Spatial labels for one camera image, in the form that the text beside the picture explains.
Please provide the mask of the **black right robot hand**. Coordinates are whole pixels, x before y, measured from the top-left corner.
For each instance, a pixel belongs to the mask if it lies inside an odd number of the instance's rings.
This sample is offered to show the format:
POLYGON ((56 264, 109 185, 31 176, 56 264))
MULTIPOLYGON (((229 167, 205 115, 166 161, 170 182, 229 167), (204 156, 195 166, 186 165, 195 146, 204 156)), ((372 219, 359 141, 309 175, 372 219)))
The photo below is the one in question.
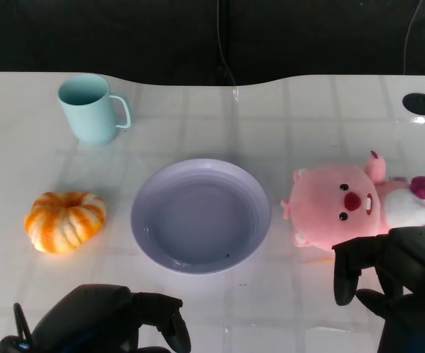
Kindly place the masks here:
POLYGON ((334 245, 334 296, 384 319, 379 352, 425 352, 425 227, 334 245))

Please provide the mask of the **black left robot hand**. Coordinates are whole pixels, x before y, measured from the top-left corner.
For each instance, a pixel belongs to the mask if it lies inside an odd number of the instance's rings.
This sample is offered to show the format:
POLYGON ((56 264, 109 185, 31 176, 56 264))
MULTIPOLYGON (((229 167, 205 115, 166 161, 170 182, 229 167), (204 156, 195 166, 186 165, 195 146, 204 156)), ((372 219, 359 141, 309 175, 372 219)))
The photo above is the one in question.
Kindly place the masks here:
POLYGON ((133 293, 120 285, 80 285, 36 325, 37 352, 190 352, 182 300, 133 293), (139 347, 139 329, 155 327, 169 345, 139 347))

